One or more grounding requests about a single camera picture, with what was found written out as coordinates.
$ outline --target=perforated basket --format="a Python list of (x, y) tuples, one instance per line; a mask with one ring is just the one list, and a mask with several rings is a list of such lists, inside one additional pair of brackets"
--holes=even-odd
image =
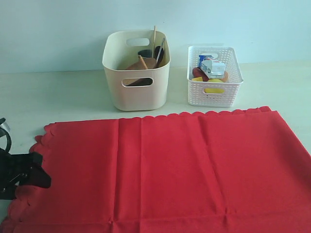
[[(198, 66), (199, 55), (209, 53), (226, 64), (226, 71), (229, 74), (227, 83), (195, 82), (192, 70)], [(188, 102), (195, 106), (209, 107), (231, 107), (234, 103), (243, 78), (233, 48), (230, 47), (207, 47), (191, 46), (188, 51)], [(206, 93), (206, 88), (219, 88), (224, 92)]]

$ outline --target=white wall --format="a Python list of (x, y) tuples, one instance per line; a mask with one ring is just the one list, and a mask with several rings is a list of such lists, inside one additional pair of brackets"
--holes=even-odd
[(172, 66), (224, 44), (241, 63), (310, 60), (309, 0), (1, 0), (0, 73), (102, 69), (107, 36), (158, 29)]

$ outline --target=white plastic bin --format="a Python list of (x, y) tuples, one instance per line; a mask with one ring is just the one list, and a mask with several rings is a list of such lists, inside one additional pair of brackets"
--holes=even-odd
[[(226, 64), (229, 74), (227, 83), (195, 82), (192, 69), (198, 66), (199, 55), (204, 53), (214, 54), (215, 59)], [(188, 51), (188, 102), (195, 106), (231, 107), (234, 103), (243, 78), (233, 48), (190, 46)], [(219, 88), (222, 94), (205, 93), (206, 88)]]
[[(164, 57), (159, 68), (148, 70), (124, 70), (138, 61), (140, 50), (152, 49), (153, 30), (121, 31), (108, 37), (104, 54), (103, 66), (114, 105), (123, 111), (153, 110), (166, 102), (170, 70), (170, 52), (165, 34), (156, 32), (155, 46), (159, 46), (165, 37)], [(148, 45), (129, 45), (129, 41), (146, 38)], [(149, 86), (125, 86), (124, 79), (151, 78)]]

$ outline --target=red cloth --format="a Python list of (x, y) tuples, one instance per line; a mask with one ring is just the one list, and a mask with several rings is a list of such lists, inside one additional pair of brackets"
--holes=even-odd
[(60, 122), (4, 233), (311, 233), (311, 157), (276, 111)]

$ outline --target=white table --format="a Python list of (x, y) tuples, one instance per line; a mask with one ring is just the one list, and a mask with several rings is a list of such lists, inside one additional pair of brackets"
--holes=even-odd
[[(11, 153), (25, 153), (59, 121), (167, 115), (270, 106), (311, 152), (311, 61), (241, 64), (244, 83), (232, 108), (188, 104), (186, 67), (172, 67), (167, 103), (153, 111), (122, 112), (111, 103), (104, 71), (0, 74), (0, 118), (11, 127)], [(0, 139), (5, 146), (5, 139)], [(0, 200), (0, 220), (10, 201)]]

